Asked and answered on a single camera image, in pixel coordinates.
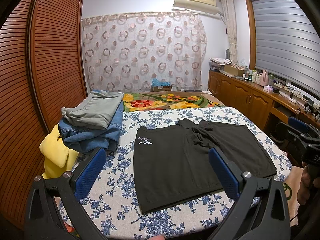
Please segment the person right hand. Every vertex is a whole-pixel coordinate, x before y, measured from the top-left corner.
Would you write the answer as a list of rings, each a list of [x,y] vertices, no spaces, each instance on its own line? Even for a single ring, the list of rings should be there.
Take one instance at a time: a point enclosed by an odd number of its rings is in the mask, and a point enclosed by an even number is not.
[[[306,201],[310,197],[310,174],[308,173],[308,164],[306,162],[302,162],[302,166],[304,167],[304,170],[301,176],[299,190],[297,192],[297,201],[300,205],[305,205]]]

